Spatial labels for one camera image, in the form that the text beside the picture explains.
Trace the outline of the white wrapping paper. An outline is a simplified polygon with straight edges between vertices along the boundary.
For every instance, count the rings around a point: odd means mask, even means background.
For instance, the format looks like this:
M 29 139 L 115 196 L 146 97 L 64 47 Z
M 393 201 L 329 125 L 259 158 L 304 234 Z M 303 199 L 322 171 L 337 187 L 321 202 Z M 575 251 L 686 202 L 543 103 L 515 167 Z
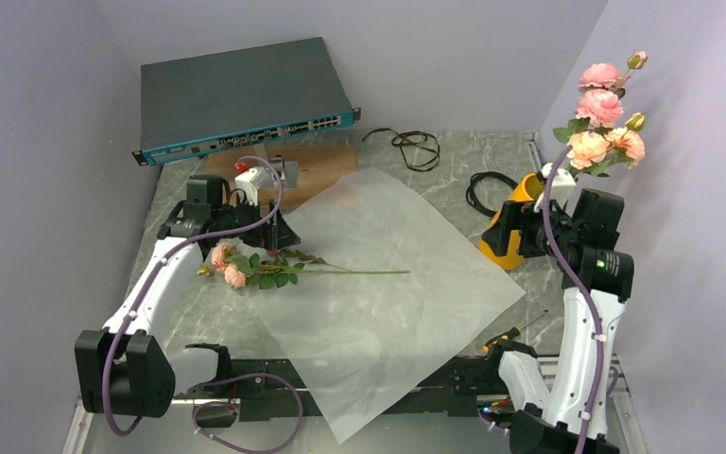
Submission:
M 523 290 L 428 201 L 368 168 L 290 213 L 325 259 L 251 306 L 344 443 L 468 346 Z

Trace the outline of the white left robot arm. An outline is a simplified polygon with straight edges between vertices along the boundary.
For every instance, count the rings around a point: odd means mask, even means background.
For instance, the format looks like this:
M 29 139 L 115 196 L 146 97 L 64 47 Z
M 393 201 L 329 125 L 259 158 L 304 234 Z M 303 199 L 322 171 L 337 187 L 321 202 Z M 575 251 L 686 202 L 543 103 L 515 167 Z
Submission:
M 160 224 L 146 268 L 124 303 L 97 330 L 82 331 L 74 346 L 85 410 L 159 418 L 173 397 L 199 386 L 220 397 L 233 385 L 227 347 L 187 345 L 168 356 L 158 342 L 191 275 L 224 238 L 275 250 L 299 242 L 276 198 L 263 214 L 249 189 L 232 190 L 217 176 L 188 179 L 186 196 Z

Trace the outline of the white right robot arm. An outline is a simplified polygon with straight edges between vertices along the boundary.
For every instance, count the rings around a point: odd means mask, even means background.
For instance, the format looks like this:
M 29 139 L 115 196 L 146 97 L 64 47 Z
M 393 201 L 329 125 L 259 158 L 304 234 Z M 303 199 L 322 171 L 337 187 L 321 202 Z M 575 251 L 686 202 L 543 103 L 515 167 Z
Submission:
M 547 385 L 534 350 L 511 338 L 490 343 L 483 379 L 508 391 L 514 407 L 506 429 L 512 453 L 617 453 L 607 439 L 606 403 L 614 338 L 631 296 L 634 262 L 615 250 L 621 197 L 594 189 L 573 215 L 530 201 L 507 201 L 485 236 L 504 252 L 518 232 L 524 258 L 562 257 L 564 329 L 557 372 Z

